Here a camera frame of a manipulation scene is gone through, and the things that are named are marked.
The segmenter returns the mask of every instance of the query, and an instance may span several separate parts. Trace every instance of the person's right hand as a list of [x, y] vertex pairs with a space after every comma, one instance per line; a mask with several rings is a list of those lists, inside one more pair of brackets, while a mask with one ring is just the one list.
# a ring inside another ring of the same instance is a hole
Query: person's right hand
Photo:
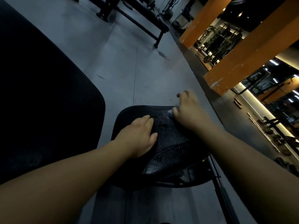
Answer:
[[173, 115], [185, 128], [195, 132], [211, 124], [210, 117], [205, 110], [200, 107], [192, 91], [185, 90], [177, 94], [177, 97], [180, 98], [180, 107], [179, 109], [173, 108]]

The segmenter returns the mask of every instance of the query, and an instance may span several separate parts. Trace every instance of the chipped paint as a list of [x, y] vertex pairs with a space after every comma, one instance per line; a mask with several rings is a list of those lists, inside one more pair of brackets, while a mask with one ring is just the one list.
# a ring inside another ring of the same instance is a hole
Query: chipped paint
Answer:
[[219, 81], [217, 81], [217, 82], [214, 82], [212, 85], [211, 85], [211, 89], [214, 87], [214, 86], [216, 86], [217, 84], [218, 84], [218, 82], [220, 82], [221, 80], [222, 80], [223, 78], [221, 78], [221, 79], [219, 79]]

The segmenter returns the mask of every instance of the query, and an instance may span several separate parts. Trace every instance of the forearm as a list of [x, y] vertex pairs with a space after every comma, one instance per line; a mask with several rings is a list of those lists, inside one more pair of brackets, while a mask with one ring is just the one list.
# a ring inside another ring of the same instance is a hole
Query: forearm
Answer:
[[0, 185], [2, 223], [65, 223], [129, 158], [112, 141]]
[[196, 130], [260, 223], [298, 223], [299, 179], [214, 124]]

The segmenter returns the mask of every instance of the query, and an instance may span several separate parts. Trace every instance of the human arm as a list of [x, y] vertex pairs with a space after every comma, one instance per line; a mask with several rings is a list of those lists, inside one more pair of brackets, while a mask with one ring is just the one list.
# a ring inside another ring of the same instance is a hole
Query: human arm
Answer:
[[41, 167], [0, 185], [1, 223], [66, 223], [122, 164], [149, 151], [154, 120], [138, 118], [100, 149]]
[[179, 94], [174, 117], [209, 147], [258, 223], [299, 223], [299, 179], [214, 124], [192, 91]]

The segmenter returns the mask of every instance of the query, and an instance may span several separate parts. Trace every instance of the floor seam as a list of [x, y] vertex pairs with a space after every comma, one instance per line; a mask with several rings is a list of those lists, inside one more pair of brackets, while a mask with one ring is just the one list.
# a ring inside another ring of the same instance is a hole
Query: floor seam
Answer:
[[134, 76], [134, 90], [133, 90], [133, 105], [134, 105], [135, 81], [136, 81], [136, 69], [137, 69], [137, 50], [138, 50], [138, 46], [136, 47], [135, 76]]

